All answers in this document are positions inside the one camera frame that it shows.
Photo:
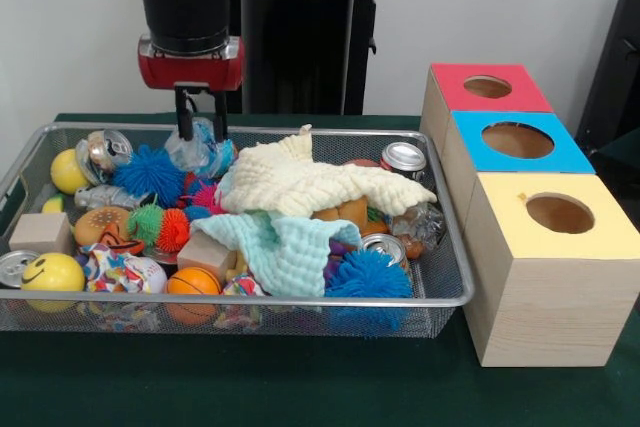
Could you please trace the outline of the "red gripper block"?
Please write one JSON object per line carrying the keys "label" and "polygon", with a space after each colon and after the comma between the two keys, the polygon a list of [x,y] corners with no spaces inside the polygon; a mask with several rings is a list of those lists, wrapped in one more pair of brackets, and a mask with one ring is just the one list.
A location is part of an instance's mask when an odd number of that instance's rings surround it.
{"label": "red gripper block", "polygon": [[188,89],[177,86],[202,86],[213,92],[215,140],[224,142],[228,138],[224,91],[237,90],[243,81],[244,45],[240,37],[230,37],[227,44],[216,51],[184,57],[157,49],[150,36],[144,34],[139,39],[137,54],[139,71],[147,87],[174,89],[177,127],[182,140],[193,139],[194,103]]}

